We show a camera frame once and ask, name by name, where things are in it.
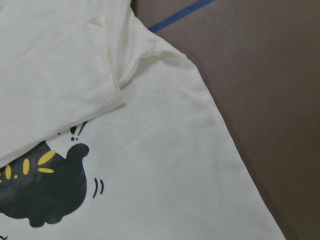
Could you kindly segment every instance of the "brown floor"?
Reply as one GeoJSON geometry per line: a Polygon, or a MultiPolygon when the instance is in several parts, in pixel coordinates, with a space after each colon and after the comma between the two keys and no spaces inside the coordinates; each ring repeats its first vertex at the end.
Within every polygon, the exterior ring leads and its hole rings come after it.
{"type": "MultiPolygon", "coordinates": [[[[194,2],[132,8],[150,27],[194,2]]],[[[320,1],[215,0],[156,34],[197,65],[286,239],[320,239],[320,1]]]]}

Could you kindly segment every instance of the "cartoon cat graphic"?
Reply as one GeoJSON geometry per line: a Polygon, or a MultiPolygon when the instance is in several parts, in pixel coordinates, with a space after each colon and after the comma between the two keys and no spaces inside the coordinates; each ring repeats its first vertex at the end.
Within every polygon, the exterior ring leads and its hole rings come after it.
{"type": "Polygon", "coordinates": [[[31,227],[56,224],[83,203],[87,179],[83,158],[89,148],[72,146],[66,158],[45,141],[0,169],[0,213],[28,218],[31,227]]]}

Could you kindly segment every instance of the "blue tape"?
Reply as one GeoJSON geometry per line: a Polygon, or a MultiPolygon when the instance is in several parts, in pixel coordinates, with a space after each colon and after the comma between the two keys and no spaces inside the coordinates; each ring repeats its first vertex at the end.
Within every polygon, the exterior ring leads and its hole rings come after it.
{"type": "Polygon", "coordinates": [[[184,18],[185,16],[195,12],[196,10],[204,7],[205,5],[213,2],[214,0],[198,0],[195,3],[183,8],[182,10],[178,11],[177,13],[173,14],[172,16],[166,18],[165,20],[149,27],[149,30],[153,33],[164,29],[165,27],[173,24],[174,22],[184,18]]]}

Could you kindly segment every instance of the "t-shirt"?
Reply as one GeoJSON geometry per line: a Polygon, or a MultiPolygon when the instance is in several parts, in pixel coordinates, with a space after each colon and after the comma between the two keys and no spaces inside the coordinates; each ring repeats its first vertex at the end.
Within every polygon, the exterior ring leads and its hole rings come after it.
{"type": "Polygon", "coordinates": [[[197,68],[129,0],[0,1],[0,236],[281,240],[197,68]]]}

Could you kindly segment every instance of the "yellow dot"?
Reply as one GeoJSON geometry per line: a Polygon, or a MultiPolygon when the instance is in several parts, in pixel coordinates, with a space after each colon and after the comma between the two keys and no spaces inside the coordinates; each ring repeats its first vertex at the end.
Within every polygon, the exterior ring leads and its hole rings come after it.
{"type": "Polygon", "coordinates": [[[5,166],[5,177],[8,180],[11,178],[11,167],[9,164],[5,166]]]}
{"type": "Polygon", "coordinates": [[[55,172],[50,168],[38,168],[38,171],[44,174],[52,174],[55,172]]]}
{"type": "Polygon", "coordinates": [[[24,161],[23,161],[23,174],[24,175],[27,175],[29,173],[29,170],[30,170],[30,161],[28,158],[26,158],[24,161]]]}
{"type": "Polygon", "coordinates": [[[55,154],[56,154],[56,152],[53,150],[50,150],[47,153],[43,154],[38,161],[38,165],[41,166],[41,165],[45,164],[46,162],[50,161],[54,157],[55,154]]]}

